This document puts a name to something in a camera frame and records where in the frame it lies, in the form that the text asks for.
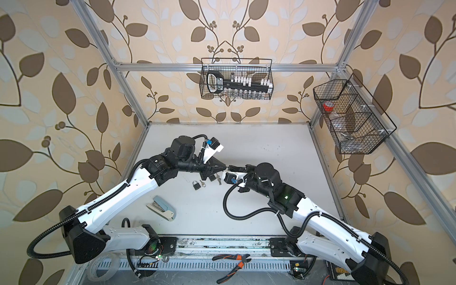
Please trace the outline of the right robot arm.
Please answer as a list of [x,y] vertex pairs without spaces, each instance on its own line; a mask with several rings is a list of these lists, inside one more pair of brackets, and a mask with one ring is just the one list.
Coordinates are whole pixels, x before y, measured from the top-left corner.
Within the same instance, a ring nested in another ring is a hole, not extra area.
[[[388,239],[376,232],[358,230],[317,206],[309,197],[284,183],[280,173],[269,163],[245,167],[229,166],[223,180],[231,187],[223,198],[223,210],[233,220],[247,220],[260,213],[274,213],[285,234],[291,239],[291,255],[308,254],[323,258],[348,271],[360,285],[387,285],[393,269],[401,284],[409,279],[391,259]],[[268,206],[244,216],[228,210],[228,197],[239,188],[254,191],[269,199]]]

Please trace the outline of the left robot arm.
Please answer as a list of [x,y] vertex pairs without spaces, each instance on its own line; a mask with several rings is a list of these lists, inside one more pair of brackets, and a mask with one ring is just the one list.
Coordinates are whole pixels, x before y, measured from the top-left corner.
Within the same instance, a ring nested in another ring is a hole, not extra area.
[[[155,235],[150,225],[109,229],[108,223],[137,199],[177,177],[179,172],[199,173],[205,180],[224,171],[226,165],[214,158],[223,146],[216,138],[204,135],[203,139],[201,151],[195,155],[196,138],[182,135],[163,153],[138,161],[126,180],[102,196],[77,209],[65,207],[59,214],[59,223],[31,241],[27,255],[37,260],[71,255],[76,264],[84,264],[109,251],[146,249]],[[36,252],[38,243],[58,229],[62,230],[68,250],[48,254]]]

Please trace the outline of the black white tool in basket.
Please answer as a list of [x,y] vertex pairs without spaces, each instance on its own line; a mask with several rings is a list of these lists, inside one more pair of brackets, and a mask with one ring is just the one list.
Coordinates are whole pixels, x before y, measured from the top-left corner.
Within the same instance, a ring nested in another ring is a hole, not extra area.
[[272,94],[274,86],[268,80],[254,82],[252,77],[240,77],[230,75],[225,79],[223,74],[219,71],[209,71],[205,76],[205,84],[210,93],[218,94],[229,91],[246,91],[247,93],[267,93]]

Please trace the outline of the clear tape roll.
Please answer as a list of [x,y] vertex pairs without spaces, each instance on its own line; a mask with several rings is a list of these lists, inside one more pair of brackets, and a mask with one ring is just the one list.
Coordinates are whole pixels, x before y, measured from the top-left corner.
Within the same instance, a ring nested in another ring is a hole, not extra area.
[[107,281],[118,272],[120,265],[121,260],[116,254],[103,254],[89,262],[87,279],[92,282]]

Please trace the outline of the black power board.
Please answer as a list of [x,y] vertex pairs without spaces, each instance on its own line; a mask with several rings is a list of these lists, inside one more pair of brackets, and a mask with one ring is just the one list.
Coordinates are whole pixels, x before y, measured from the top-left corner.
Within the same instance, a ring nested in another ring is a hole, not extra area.
[[332,281],[348,281],[348,282],[354,282],[355,279],[353,276],[344,268],[339,267],[329,261],[325,262],[328,273],[330,276],[330,280]]

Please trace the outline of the red cap item in basket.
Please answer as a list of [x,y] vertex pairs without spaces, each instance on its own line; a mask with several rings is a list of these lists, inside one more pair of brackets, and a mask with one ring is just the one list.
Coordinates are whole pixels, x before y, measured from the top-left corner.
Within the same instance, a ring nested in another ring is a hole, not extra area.
[[330,114],[334,110],[335,104],[330,101],[326,101],[323,103],[324,112]]

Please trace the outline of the black padlock with keys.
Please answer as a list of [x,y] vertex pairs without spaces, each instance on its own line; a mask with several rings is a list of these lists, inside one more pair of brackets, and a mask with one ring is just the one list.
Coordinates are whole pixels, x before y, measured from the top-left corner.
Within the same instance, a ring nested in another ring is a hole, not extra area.
[[209,180],[210,180],[210,182],[216,181],[219,185],[222,184],[221,177],[217,173],[215,175],[210,175]]

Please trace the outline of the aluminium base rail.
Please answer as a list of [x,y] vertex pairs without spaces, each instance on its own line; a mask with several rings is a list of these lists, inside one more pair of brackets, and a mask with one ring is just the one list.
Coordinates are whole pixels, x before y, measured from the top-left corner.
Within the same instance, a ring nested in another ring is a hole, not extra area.
[[161,271],[229,271],[236,260],[215,261],[216,255],[245,255],[246,271],[304,273],[316,257],[293,256],[284,236],[161,236],[149,249],[120,249],[119,270],[135,268],[142,275]]

